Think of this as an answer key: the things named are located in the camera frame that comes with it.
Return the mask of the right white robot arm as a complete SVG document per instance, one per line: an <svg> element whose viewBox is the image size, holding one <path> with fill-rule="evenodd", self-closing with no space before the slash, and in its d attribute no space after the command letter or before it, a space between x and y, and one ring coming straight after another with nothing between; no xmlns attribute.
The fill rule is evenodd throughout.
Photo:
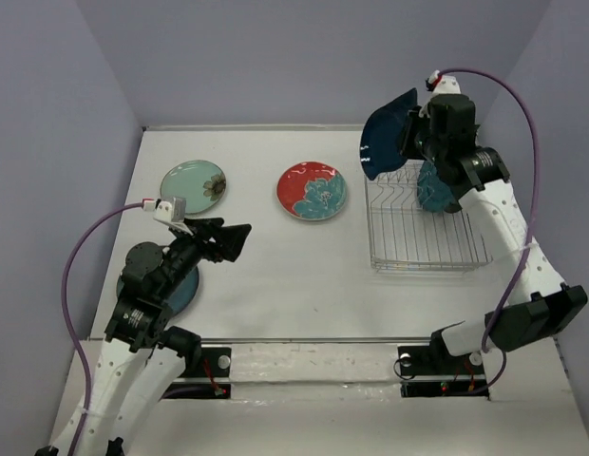
<svg viewBox="0 0 589 456"><path fill-rule="evenodd" d="M475 104L463 94L439 94L408 114L400 150L436 169L457 204L479 230L505 286L496 309L479 319L444 327L431 336L429 364L439 372L463 355L513 352L561 332L588 301L547 260L521 212L504 161L476 144Z"/></svg>

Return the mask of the blue speckled round plate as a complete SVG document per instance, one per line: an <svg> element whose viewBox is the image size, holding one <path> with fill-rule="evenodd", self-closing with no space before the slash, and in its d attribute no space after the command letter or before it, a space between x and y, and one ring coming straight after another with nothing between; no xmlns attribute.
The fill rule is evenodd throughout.
<svg viewBox="0 0 589 456"><path fill-rule="evenodd" d="M154 304L171 309L172 316L183 313L195 300L200 286L200 269L196 266L176 288L162 288L161 278L153 275L148 281L147 294Z"/></svg>

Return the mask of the teal scalloped plate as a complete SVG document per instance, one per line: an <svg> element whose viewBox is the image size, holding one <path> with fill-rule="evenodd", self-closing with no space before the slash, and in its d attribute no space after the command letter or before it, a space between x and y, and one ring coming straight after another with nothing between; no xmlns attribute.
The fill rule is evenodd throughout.
<svg viewBox="0 0 589 456"><path fill-rule="evenodd" d="M450 188L440 180L436 167L429 161L425 161L419 171L417 199L421 208L431 213L454 214L461 210Z"/></svg>

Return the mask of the red and teal plate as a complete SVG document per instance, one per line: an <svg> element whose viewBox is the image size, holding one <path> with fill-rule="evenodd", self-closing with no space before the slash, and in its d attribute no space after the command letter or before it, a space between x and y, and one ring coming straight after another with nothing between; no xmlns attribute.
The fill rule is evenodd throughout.
<svg viewBox="0 0 589 456"><path fill-rule="evenodd" d="M343 175L319 161L303 161L285 170L276 184L276 197L291 216L323 221L339 214L348 199Z"/></svg>

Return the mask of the dark blue teardrop plate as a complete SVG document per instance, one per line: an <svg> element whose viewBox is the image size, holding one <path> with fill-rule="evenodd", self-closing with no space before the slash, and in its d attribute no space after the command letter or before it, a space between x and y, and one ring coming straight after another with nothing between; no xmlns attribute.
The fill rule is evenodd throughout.
<svg viewBox="0 0 589 456"><path fill-rule="evenodd" d="M417 89L396 97L376 109L362 130L359 157L368 180L380 174L397 171L407 161L399 151L399 137L405 128L409 112L417 106Z"/></svg>

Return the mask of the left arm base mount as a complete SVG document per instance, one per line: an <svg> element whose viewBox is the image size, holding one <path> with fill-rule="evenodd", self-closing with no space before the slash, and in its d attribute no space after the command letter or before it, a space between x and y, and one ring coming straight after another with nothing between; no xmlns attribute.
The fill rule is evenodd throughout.
<svg viewBox="0 0 589 456"><path fill-rule="evenodd" d="M203 347L198 364L187 367L184 373L167 388L162 399L230 399L232 392L231 357L232 349L229 347Z"/></svg>

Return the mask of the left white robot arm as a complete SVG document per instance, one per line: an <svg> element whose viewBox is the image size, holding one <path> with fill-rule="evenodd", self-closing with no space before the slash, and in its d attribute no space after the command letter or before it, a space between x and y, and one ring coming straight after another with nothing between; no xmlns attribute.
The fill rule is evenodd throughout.
<svg viewBox="0 0 589 456"><path fill-rule="evenodd" d="M234 262L249 224L222 218L166 220L167 246L142 242L126 254L122 288L104 331L99 359L85 366L85 392L59 436L40 455L125 455L150 411L181 374L202 359L200 337L170 325L170 297L198 264Z"/></svg>

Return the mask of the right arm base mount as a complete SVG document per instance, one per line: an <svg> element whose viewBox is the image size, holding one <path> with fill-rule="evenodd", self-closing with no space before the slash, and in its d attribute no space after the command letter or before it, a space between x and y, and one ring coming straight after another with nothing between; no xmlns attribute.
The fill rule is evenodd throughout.
<svg viewBox="0 0 589 456"><path fill-rule="evenodd" d="M473 364L468 354L453 356L434 332L422 345L398 347L393 372L404 398L489 397L483 361Z"/></svg>

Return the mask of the light green flower plate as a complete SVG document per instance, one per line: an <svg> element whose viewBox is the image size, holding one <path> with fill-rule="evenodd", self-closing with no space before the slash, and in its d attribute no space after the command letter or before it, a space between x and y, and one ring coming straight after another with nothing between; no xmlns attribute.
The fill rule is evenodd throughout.
<svg viewBox="0 0 589 456"><path fill-rule="evenodd" d="M185 214L193 216L207 211L225 194L227 179L222 169L211 161L185 161L166 173L161 181L163 200L185 200Z"/></svg>

